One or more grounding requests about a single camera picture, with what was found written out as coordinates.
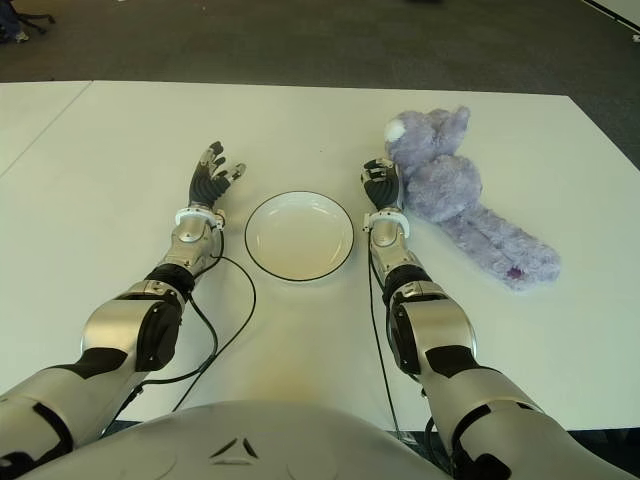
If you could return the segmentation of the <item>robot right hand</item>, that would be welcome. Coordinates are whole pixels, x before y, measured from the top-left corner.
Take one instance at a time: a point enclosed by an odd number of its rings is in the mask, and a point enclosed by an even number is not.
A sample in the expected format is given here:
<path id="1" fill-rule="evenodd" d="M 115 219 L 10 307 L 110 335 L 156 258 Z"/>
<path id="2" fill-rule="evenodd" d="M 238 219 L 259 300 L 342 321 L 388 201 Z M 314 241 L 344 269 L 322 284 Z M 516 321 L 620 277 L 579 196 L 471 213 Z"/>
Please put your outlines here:
<path id="1" fill-rule="evenodd" d="M 361 172 L 361 183 L 366 195 L 377 210 L 386 208 L 402 210 L 401 172 L 394 162 L 385 158 L 366 162 Z"/>

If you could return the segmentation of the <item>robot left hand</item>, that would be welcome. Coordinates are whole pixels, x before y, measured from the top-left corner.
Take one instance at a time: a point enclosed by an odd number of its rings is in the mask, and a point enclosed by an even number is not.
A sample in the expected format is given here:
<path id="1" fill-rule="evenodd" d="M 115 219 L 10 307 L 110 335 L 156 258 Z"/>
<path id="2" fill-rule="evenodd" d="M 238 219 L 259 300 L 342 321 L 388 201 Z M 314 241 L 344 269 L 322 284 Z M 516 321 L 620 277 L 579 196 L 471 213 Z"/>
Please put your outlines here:
<path id="1" fill-rule="evenodd" d="M 189 207 L 200 206 L 212 209 L 231 184 L 245 174 L 244 163 L 226 166 L 226 157 L 223 152 L 222 143 L 215 141 L 200 156 L 189 185 Z"/>

